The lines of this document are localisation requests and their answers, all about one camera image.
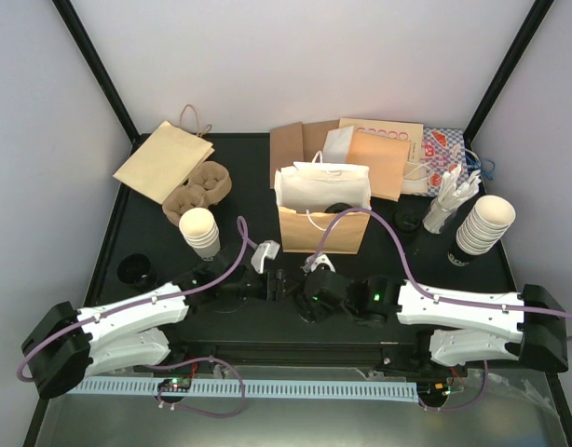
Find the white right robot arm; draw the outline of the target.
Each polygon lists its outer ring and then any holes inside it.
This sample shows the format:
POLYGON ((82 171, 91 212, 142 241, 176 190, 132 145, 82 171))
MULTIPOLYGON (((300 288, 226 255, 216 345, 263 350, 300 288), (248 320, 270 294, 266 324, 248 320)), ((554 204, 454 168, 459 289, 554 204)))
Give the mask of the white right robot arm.
POLYGON ((353 280, 319 269, 305 277, 294 301, 307 322, 343 312, 368 325, 395 318, 402 325, 432 327, 428 342, 411 353, 414 369, 423 375, 484 360, 515 361, 544 373, 568 369, 563 309, 539 285, 527 284, 520 292, 479 293, 385 276, 353 280))

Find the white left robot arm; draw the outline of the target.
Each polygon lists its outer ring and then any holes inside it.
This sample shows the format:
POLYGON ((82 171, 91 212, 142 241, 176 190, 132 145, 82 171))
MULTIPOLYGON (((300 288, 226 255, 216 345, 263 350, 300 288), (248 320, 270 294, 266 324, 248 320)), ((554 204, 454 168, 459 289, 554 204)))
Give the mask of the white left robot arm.
POLYGON ((232 244, 212 260, 132 298, 80 309, 69 302, 54 305, 22 343, 18 377, 49 400, 85 378, 113 370, 159 364, 168 372, 179 371, 188 350, 168 339, 162 326, 183 321, 192 306, 216 298, 277 298, 285 289, 283 280, 266 264, 279 249, 277 242, 264 241, 246 259, 232 244))

